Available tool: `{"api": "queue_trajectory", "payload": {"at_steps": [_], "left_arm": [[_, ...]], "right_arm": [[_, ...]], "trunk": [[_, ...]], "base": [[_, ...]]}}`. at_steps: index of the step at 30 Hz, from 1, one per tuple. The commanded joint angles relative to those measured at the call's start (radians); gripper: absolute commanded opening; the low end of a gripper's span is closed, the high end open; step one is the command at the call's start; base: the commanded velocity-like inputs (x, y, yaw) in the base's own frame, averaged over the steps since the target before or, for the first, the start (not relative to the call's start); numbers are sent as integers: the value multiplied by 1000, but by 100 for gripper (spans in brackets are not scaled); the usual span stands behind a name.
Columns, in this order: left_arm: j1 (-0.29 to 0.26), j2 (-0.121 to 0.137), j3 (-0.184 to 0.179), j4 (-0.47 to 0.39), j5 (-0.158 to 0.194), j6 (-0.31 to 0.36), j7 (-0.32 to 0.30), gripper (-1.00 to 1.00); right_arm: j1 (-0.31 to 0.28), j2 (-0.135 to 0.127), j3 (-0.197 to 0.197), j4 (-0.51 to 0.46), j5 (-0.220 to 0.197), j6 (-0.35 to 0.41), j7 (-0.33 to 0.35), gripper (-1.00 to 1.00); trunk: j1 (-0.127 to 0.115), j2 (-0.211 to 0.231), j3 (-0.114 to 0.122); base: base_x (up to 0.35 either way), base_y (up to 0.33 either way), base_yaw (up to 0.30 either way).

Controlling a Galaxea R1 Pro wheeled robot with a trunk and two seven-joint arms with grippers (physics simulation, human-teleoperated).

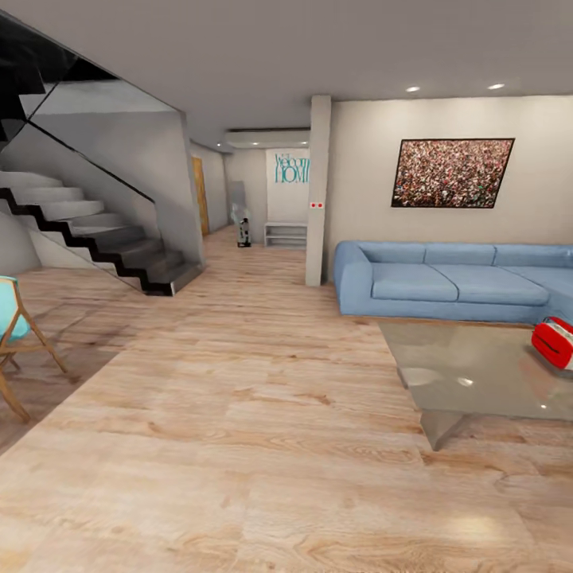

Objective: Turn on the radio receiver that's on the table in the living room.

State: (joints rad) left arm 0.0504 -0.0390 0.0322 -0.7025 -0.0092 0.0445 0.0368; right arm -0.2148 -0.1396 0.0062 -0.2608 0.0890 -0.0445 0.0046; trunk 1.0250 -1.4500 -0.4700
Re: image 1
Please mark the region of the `radio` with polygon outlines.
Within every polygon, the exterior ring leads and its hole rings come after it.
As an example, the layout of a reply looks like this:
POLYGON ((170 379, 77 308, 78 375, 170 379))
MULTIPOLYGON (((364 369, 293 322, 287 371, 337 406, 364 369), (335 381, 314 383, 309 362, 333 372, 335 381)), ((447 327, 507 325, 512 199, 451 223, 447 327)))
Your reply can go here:
POLYGON ((532 331, 532 344, 553 365, 573 370, 573 327, 560 318, 548 317, 532 331))

